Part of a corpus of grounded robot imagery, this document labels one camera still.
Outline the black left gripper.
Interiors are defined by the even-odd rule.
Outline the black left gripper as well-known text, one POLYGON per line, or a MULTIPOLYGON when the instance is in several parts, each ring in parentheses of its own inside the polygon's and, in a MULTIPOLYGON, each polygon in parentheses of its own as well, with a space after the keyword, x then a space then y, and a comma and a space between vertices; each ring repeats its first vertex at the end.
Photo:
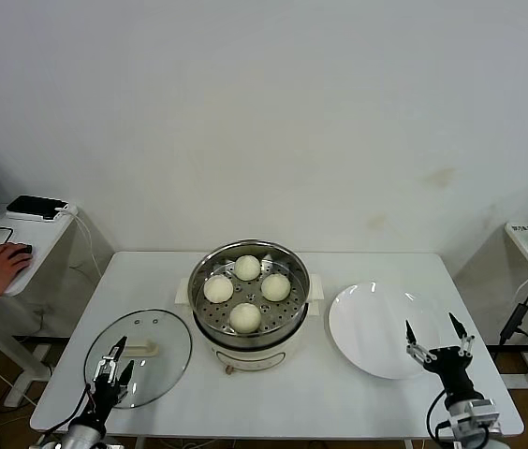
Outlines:
POLYGON ((131 359, 122 371, 119 380, 115 379, 118 361, 125 350, 126 341, 127 336, 122 336, 97 363, 95 391, 90 399, 91 411, 96 419, 107 419, 112 409, 123 400, 127 393, 135 361, 131 359))

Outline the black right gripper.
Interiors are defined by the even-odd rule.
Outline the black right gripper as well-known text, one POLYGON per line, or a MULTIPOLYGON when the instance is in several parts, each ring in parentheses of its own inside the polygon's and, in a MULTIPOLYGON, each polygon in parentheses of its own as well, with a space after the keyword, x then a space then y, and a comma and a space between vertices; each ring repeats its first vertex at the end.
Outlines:
POLYGON ((463 323, 452 312, 448 316, 460 339, 460 348, 448 346, 429 351, 418 344, 415 333, 406 320, 406 352, 425 370, 439 376, 447 398, 477 398, 477 391, 466 372, 472 362, 471 351, 475 336, 467 332, 463 323))

